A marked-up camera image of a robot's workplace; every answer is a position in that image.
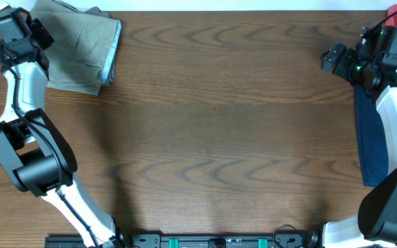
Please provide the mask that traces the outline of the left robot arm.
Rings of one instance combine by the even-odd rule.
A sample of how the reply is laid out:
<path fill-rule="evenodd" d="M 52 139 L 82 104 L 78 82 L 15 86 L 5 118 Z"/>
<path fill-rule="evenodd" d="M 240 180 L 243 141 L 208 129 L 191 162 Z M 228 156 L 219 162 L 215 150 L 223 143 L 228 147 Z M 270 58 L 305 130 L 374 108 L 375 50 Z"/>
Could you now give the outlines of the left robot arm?
<path fill-rule="evenodd" d="M 23 8 L 0 7 L 0 65 L 8 83 L 0 117 L 0 164 L 12 184 L 57 208 L 78 231 L 83 247 L 129 247 L 77 175 L 77 160 L 44 111 L 54 39 Z"/>

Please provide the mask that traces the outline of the khaki beige shorts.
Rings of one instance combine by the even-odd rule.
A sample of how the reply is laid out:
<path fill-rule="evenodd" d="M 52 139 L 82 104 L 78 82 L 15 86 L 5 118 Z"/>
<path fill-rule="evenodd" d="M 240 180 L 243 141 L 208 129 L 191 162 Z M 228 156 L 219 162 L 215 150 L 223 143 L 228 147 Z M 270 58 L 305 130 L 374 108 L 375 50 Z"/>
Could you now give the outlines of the khaki beige shorts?
<path fill-rule="evenodd" d="M 50 60 L 48 87 L 97 95 L 96 79 L 102 70 L 114 34 L 111 19 L 85 14 L 63 1 L 37 1 L 31 11 L 51 34 L 54 43 L 45 50 Z"/>

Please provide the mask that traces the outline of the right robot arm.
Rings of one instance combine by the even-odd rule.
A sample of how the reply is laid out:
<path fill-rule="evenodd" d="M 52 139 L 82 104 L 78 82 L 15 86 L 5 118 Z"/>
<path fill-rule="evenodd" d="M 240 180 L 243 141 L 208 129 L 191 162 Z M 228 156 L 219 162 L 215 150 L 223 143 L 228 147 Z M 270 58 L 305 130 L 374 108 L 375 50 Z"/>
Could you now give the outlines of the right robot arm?
<path fill-rule="evenodd" d="M 397 25 L 381 21 L 365 28 L 361 39 L 355 49 L 334 44 L 320 67 L 369 91 L 383 124 L 387 176 L 355 216 L 323 225 L 319 247 L 397 247 Z"/>

